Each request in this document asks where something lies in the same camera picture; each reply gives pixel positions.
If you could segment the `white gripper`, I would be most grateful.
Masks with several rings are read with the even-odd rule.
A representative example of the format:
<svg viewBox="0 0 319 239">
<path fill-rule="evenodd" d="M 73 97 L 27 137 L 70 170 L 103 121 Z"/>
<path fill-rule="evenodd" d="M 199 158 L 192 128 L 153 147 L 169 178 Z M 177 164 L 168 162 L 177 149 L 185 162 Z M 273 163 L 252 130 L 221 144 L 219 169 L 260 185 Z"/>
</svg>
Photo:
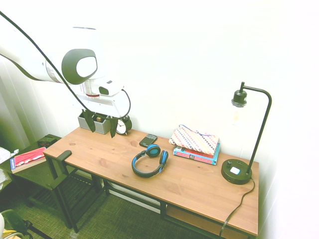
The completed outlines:
<svg viewBox="0 0 319 239">
<path fill-rule="evenodd" d="M 113 117 L 109 119 L 111 138 L 117 134 L 120 118 L 130 111 L 130 100 L 124 91 L 120 91 L 113 96 L 88 97 L 87 95 L 79 94 L 77 97 L 88 108 L 88 110 L 82 110 L 82 114 L 92 132 L 96 130 L 93 112 Z"/>
</svg>

